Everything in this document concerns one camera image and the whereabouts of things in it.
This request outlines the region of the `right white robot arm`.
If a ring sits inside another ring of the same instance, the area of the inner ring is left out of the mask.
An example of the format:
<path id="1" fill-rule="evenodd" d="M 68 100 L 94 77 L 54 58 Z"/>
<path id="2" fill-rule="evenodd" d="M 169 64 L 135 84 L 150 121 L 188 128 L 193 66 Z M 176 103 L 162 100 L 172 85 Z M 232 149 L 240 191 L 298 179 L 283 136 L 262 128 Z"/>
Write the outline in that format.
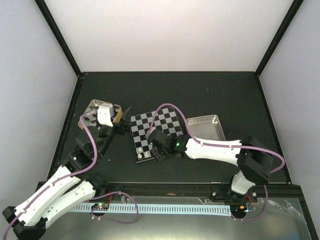
<path id="1" fill-rule="evenodd" d="M 152 145 L 151 155 L 157 160 L 164 156 L 187 156 L 237 166 L 239 172 L 231 178 L 227 189 L 228 198 L 234 202 L 240 201 L 252 187 L 266 185 L 270 180 L 273 157 L 262 148 L 253 146 L 257 142 L 255 139 L 249 140 L 243 144 L 241 140 L 207 140 L 189 134 L 173 137 L 156 128 L 147 133 L 147 142 Z"/>

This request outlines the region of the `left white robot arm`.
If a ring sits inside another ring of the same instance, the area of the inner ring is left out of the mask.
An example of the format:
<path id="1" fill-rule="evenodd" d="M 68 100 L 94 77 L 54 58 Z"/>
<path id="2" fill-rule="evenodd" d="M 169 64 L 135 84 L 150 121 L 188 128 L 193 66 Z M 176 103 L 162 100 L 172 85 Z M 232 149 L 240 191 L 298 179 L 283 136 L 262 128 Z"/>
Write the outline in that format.
<path id="1" fill-rule="evenodd" d="M 103 199 L 106 180 L 97 172 L 97 162 L 107 151 L 115 134 L 129 131 L 130 120 L 98 126 L 84 125 L 74 150 L 64 164 L 27 200 L 8 206 L 2 215 L 19 240 L 39 240 L 46 230 L 76 205 Z"/>

